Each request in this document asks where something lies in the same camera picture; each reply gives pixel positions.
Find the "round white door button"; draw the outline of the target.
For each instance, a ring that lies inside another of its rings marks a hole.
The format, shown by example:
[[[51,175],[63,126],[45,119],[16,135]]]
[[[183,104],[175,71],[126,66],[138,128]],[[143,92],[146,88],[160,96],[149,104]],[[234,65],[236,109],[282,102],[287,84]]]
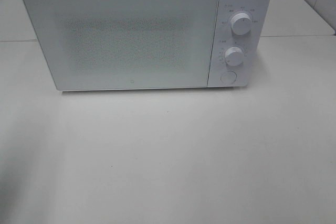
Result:
[[[221,82],[224,87],[231,87],[237,79],[237,74],[233,71],[226,71],[221,75]]]

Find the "white microwave door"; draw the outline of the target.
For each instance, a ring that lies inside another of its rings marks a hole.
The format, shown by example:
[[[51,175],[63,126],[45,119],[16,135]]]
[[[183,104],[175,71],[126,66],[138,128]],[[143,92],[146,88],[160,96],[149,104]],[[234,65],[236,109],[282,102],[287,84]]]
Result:
[[[218,0],[23,0],[60,91],[207,86]]]

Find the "white timer knob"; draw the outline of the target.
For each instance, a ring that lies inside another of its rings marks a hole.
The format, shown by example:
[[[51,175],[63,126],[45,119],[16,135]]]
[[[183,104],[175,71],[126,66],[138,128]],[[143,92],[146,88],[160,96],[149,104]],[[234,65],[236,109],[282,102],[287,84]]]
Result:
[[[243,63],[244,52],[239,47],[230,47],[224,52],[224,58],[229,66],[239,66]]]

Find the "upper white power knob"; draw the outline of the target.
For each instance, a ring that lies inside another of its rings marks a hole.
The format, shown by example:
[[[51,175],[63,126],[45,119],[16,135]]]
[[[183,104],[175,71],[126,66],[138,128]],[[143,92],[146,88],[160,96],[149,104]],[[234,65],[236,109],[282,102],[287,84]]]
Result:
[[[248,12],[236,12],[229,20],[232,32],[235,35],[245,35],[250,32],[253,19]]]

